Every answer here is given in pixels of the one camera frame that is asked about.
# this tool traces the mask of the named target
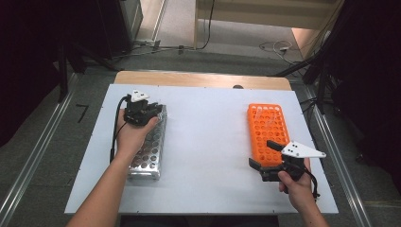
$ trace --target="orange test tube rack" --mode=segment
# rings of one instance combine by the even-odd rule
[[[289,143],[286,121],[282,109],[276,104],[252,103],[248,108],[253,159],[262,166],[282,164],[281,152],[268,148],[267,141]]]

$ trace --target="human hand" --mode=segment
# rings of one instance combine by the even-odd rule
[[[304,163],[305,167],[310,171],[310,160],[305,158]],[[309,175],[304,173],[298,182],[294,182],[285,171],[280,171],[278,177],[281,180],[279,190],[283,192],[286,187],[288,188],[289,201],[298,212],[303,213],[311,205],[316,205],[312,195]]]
[[[142,147],[147,134],[156,126],[157,117],[149,120],[146,126],[137,127],[124,121],[124,110],[120,110],[117,122],[117,153],[114,159],[132,161],[133,156]]]

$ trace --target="metal frame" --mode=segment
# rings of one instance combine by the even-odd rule
[[[308,98],[316,96],[311,86],[306,86],[305,91]],[[330,130],[325,115],[321,115],[317,109],[314,109],[314,115],[322,132],[324,142],[327,145],[327,152],[330,154],[330,157],[333,160],[334,168],[339,176],[342,189],[344,190],[351,210],[354,213],[357,226],[373,226],[365,210],[363,201],[357,192],[357,187],[355,186],[354,181],[349,174],[346,164],[342,160],[339,147],[337,146],[336,140]]]
[[[65,113],[65,110],[70,103],[70,100],[75,92],[76,86],[79,82],[79,77],[77,74],[73,74],[69,80],[69,88],[70,92],[66,95],[65,99],[62,103],[58,103],[54,112],[52,113],[49,121],[47,122],[44,131],[41,134],[38,142],[35,145],[35,148],[31,151],[26,163],[15,180],[12,187],[9,189],[8,194],[4,200],[4,203],[0,209],[0,227],[8,226],[9,221],[14,214],[15,209],[18,206],[21,198],[24,196],[26,192],[27,186],[29,185],[30,180],[32,179],[35,171],[41,162],[44,153],[46,152],[47,146],[50,140],[53,137],[54,132],[56,131],[59,123]]]
[[[163,15],[165,14],[165,10],[166,10],[167,0],[162,0],[162,1],[163,1],[162,7],[160,8],[159,16],[157,17],[156,25],[154,26],[152,36],[151,36],[151,39],[153,41],[156,40],[157,34],[159,33],[160,24],[162,23],[162,18],[163,18]]]

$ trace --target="black cable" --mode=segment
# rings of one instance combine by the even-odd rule
[[[301,77],[304,76],[304,74],[302,74],[299,70],[297,70],[297,72],[301,75]]]
[[[298,76],[295,76],[294,73],[291,73],[291,75],[292,75],[293,77],[295,77],[295,78],[298,78]]]
[[[314,100],[316,100],[316,97],[312,97],[312,98],[310,98],[310,99],[301,101],[300,104],[302,105],[302,104],[304,104],[304,103],[307,103],[308,101],[314,101]]]
[[[185,46],[185,45],[182,45],[181,47],[180,46],[158,46],[157,47],[158,49],[160,48],[160,49],[177,49],[177,50],[180,50],[180,49],[189,49],[189,50],[193,50],[194,49],[194,47],[191,47],[191,46]]]
[[[309,175],[310,180],[313,182],[313,191],[312,191],[312,195],[313,198],[316,200],[320,195],[318,194],[318,180],[316,180],[316,177],[306,168],[301,168],[297,165],[294,165],[292,163],[286,163],[286,165],[297,168],[299,170],[302,170],[304,173],[306,173],[307,175]]]
[[[123,126],[121,126],[121,128],[118,130],[117,134],[115,135],[115,139],[118,137],[118,134],[120,133],[120,131],[124,128],[124,126],[127,125],[127,121],[124,123]]]
[[[313,110],[315,110],[316,106],[316,101],[312,101],[312,103],[309,104],[308,110],[306,112],[306,120],[307,120],[307,125],[310,127],[310,122],[312,120],[312,114]]]
[[[311,103],[309,104],[309,106],[307,106],[306,109],[302,110],[302,113],[305,113],[305,112],[309,111],[310,108],[312,108],[312,106],[314,106],[315,103],[316,103],[316,99],[310,99],[310,100],[308,100],[308,101],[311,101]]]
[[[316,40],[318,37],[321,36],[322,32],[323,32],[327,27],[329,27],[333,22],[336,21],[335,18],[333,18],[333,17],[334,17],[334,15],[337,13],[337,11],[338,11],[339,9],[340,9],[340,4],[337,5],[337,7],[336,7],[336,9],[334,10],[333,14],[330,16],[330,19],[328,20],[327,24],[326,24],[326,25],[324,26],[324,28],[318,33],[318,35],[317,35],[314,39],[312,39],[311,42],[309,42],[308,44],[306,44],[306,45],[304,45],[303,47],[301,47],[300,50],[302,50],[302,49],[305,48],[306,46],[311,45],[313,42],[315,42],[315,40]],[[328,40],[330,37],[334,37],[333,35],[335,35],[335,34],[331,33],[331,34],[327,37],[327,40]],[[300,69],[300,68],[303,68],[303,67],[306,67],[306,66],[310,65],[312,62],[314,62],[315,60],[318,60],[319,58],[322,57],[323,54],[325,54],[325,52],[323,53],[322,47],[319,49],[319,52],[317,52],[316,54],[315,54],[315,50],[313,50],[314,54],[313,54],[311,57],[309,57],[308,59],[303,60],[303,61],[300,61],[299,63],[297,63],[297,64],[291,66],[289,69],[286,69],[286,70],[284,70],[284,71],[282,71],[282,72],[280,72],[280,73],[277,73],[277,74],[275,74],[275,75],[273,75],[273,76],[275,76],[275,77],[285,77],[286,75],[288,75],[288,74],[290,74],[291,72],[293,72],[293,70],[297,70],[297,69]]]
[[[215,0],[213,0],[212,9],[210,9],[207,41],[206,41],[206,43],[204,44],[203,47],[201,47],[201,48],[196,48],[197,50],[204,49],[204,47],[206,47],[206,46],[209,44],[209,40],[210,40],[210,25],[212,25],[212,16],[213,16],[213,9],[214,9],[214,8],[215,8]]]
[[[123,101],[126,101],[128,99],[131,99],[131,95],[127,95],[127,96],[122,97],[121,100],[118,102],[118,105],[117,105],[117,111],[115,113],[115,120],[114,120],[112,148],[110,149],[110,163],[114,159],[114,154],[115,154],[115,139],[117,138],[117,123],[118,123],[118,116],[120,114],[120,107],[121,107],[121,104],[123,103]]]

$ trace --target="white board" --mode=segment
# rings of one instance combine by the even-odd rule
[[[291,91],[221,89],[149,85],[109,87],[92,138],[80,166],[65,213],[75,213],[109,164],[113,122],[118,101],[133,89],[149,102],[167,106],[162,176],[159,181],[127,181],[122,214],[282,214],[295,213],[278,183],[264,183],[248,166],[251,142],[247,123],[250,103],[282,107],[291,140],[310,147],[297,97]],[[323,213],[338,213],[318,159],[312,173],[321,194]]]

